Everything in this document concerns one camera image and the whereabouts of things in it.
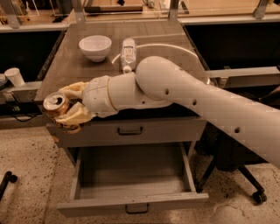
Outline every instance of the open drawer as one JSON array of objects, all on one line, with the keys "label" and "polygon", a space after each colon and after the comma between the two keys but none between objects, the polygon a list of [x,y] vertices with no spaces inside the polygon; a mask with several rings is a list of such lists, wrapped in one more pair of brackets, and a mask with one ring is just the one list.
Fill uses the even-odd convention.
[{"label": "open drawer", "polygon": [[208,199],[196,193],[182,143],[79,148],[67,217],[145,214],[196,207]]}]

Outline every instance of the white bottle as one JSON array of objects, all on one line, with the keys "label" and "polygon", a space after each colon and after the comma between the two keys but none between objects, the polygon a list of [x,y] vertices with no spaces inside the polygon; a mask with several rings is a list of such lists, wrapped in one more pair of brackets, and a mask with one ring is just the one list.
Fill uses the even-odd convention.
[{"label": "white bottle", "polygon": [[122,42],[121,64],[125,74],[137,67],[137,44],[133,38],[126,38]]}]

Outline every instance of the bottle cap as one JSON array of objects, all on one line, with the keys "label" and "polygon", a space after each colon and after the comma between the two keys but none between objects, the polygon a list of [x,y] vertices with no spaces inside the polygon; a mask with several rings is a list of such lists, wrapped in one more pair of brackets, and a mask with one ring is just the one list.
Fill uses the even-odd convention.
[{"label": "bottle cap", "polygon": [[132,69],[130,66],[124,66],[122,71],[127,74],[127,73],[130,73],[132,71]]}]

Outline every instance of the white bowl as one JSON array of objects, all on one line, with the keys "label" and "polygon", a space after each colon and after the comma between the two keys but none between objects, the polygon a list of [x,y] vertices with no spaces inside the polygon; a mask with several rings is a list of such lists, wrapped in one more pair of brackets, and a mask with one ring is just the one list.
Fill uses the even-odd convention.
[{"label": "white bowl", "polygon": [[89,36],[79,42],[81,52],[90,60],[105,60],[111,50],[112,40],[102,35]]}]

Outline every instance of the can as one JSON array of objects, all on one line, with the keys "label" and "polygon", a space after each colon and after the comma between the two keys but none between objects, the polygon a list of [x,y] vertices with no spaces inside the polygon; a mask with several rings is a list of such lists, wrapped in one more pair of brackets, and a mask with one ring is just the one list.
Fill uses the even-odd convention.
[{"label": "can", "polygon": [[43,102],[44,112],[56,125],[67,134],[74,134],[81,130],[80,124],[67,125],[55,121],[56,116],[62,116],[72,107],[72,102],[61,92],[49,94]]}]

